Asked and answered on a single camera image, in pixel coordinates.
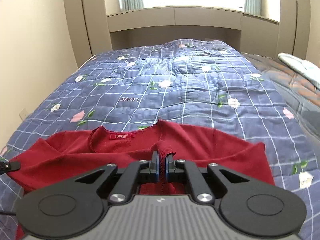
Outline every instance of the windowsill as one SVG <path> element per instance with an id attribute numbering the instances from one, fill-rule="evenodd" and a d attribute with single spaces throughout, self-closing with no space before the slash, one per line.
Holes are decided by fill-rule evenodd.
<path id="1" fill-rule="evenodd" d="M 273 23 L 275 23 L 275 24 L 277 24 L 277 25 L 279 24 L 279 22 L 276 21 L 276 20 L 269 19 L 269 18 L 266 18 L 266 17 L 264 17 L 264 16 L 257 16 L 257 15 L 251 14 L 251 13 L 246 13 L 246 12 L 243 12 L 243 11 L 234 10 L 234 9 L 222 8 L 222 7 L 193 6 L 193 5 L 183 5 L 183 6 L 182 6 L 182 5 L 176 5 L 176 6 L 150 7 L 150 8 L 143 8 L 143 9 L 130 10 L 130 11 L 121 11 L 121 12 L 118 12 L 118 13 L 109 14 L 109 15 L 107 15 L 107 16 L 113 16 L 113 15 L 123 14 L 123 13 L 127 13 L 127 12 L 133 12 L 133 11 L 157 9 L 157 8 L 188 8 L 188 7 L 193 7 L 193 8 L 208 8 L 208 9 L 215 9 L 215 10 L 224 10 L 224 11 L 237 12 L 237 13 L 242 13 L 242 14 L 244 14 L 244 15 L 248 15 L 248 16 L 250 16 L 250 17 L 254 17 L 254 18 L 257 18 L 257 19 L 263 19 L 263 20 L 266 20 L 266 21 L 269 21 L 269 22 L 273 22 Z"/>

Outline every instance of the red shirt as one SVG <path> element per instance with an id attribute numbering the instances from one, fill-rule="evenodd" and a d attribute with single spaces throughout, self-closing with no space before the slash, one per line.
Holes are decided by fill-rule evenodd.
<path id="1" fill-rule="evenodd" d="M 251 144 L 216 129 L 163 120 L 135 132 L 112 132 L 100 126 L 93 131 L 64 131 L 47 140 L 39 139 L 12 159 L 21 163 L 21 169 L 8 175 L 29 192 L 107 163 L 125 168 L 137 160 L 151 160 L 154 150 L 162 164 L 166 155 L 174 153 L 175 160 L 190 160 L 199 167 L 218 163 L 274 185 L 263 143 Z M 183 186 L 162 179 L 143 185 L 140 193 L 180 194 Z"/>

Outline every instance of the cable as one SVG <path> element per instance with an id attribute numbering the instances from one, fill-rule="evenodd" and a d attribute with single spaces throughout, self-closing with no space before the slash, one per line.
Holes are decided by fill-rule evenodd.
<path id="1" fill-rule="evenodd" d="M 0 210 L 0 215 L 15 216 L 16 213 L 15 213 L 15 212 L 12 212 L 12 211 Z"/>

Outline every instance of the clothing label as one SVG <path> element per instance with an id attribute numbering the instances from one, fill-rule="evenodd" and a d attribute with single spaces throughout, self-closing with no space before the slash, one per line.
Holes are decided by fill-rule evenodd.
<path id="1" fill-rule="evenodd" d="M 131 139 L 134 138 L 134 132 L 121 132 L 121 133 L 112 133 L 110 135 L 110 140 L 119 140 L 119 139 Z"/>

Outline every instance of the bed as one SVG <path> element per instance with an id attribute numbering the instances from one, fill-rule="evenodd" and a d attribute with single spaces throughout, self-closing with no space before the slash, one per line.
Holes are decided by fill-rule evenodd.
<path id="1" fill-rule="evenodd" d="M 102 53 L 61 84 L 18 127 L 3 158 L 63 130 L 130 131 L 159 119 L 214 127 L 262 141 L 277 186 L 306 204 L 302 239 L 319 239 L 320 172 L 314 150 L 273 83 L 222 41 L 175 40 Z M 313 180 L 300 188 L 299 173 Z M 0 176 L 0 208 L 14 210 L 21 188 Z M 17 220 L 0 217 L 0 239 L 14 239 Z"/>
<path id="2" fill-rule="evenodd" d="M 247 53 L 242 55 L 262 73 L 263 77 L 273 82 L 311 142 L 319 162 L 320 90 L 280 60 Z"/>

